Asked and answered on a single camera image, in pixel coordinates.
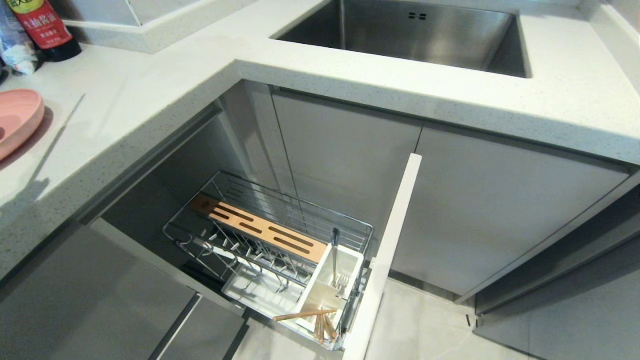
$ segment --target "dish rack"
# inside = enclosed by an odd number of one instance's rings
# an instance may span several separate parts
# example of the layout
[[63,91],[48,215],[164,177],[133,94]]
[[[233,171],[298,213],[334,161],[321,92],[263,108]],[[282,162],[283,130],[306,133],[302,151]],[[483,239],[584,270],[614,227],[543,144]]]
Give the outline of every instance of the dish rack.
[[[341,291],[329,285],[334,229],[340,231]],[[372,225],[221,171],[171,218],[163,232],[224,283],[226,296],[267,317],[306,311],[312,302],[337,307],[330,321],[338,338],[323,346],[341,348],[365,287],[363,264]],[[312,321],[293,319],[282,324],[313,340]]]

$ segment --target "sink basin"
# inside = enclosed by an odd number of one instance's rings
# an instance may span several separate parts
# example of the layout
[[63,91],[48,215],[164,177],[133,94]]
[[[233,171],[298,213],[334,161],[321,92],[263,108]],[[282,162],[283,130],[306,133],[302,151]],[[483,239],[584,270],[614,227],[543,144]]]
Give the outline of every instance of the sink basin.
[[389,0],[333,0],[277,38],[529,78],[518,18]]

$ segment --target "pink plate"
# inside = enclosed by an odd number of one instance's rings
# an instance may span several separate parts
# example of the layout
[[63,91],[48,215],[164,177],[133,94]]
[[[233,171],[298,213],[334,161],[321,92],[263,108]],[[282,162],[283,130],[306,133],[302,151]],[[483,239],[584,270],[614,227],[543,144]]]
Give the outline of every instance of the pink plate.
[[0,92],[0,161],[33,135],[44,117],[44,100],[34,90]]

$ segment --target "chopsticks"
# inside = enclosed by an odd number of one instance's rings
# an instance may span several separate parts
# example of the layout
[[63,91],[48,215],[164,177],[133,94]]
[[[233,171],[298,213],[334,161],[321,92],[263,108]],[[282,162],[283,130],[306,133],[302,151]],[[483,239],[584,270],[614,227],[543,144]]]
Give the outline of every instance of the chopsticks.
[[331,320],[329,320],[328,314],[335,313],[337,309],[331,310],[315,310],[315,311],[305,311],[297,314],[288,314],[288,315],[280,315],[273,318],[275,322],[281,322],[284,320],[297,319],[297,318],[308,318],[311,316],[316,317],[316,324],[314,327],[314,338],[320,343],[324,343],[324,334],[325,332],[329,335],[330,343],[333,343],[337,337],[338,332],[331,324]]
[[281,322],[281,321],[290,320],[290,319],[307,318],[307,317],[310,317],[310,316],[326,315],[326,314],[334,313],[336,311],[338,311],[338,310],[337,309],[331,309],[331,310],[305,311],[303,313],[276,316],[276,317],[273,318],[273,321]]

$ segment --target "white quartz countertop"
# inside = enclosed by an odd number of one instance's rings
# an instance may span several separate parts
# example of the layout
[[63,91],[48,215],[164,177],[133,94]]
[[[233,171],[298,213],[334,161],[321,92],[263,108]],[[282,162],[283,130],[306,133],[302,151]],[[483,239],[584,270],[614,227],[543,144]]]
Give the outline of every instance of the white quartz countertop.
[[242,79],[640,165],[640,98],[578,10],[519,11],[531,79],[271,40],[326,3],[260,0],[155,55],[84,45],[0,90],[32,88],[49,128],[0,163],[0,278],[83,204]]

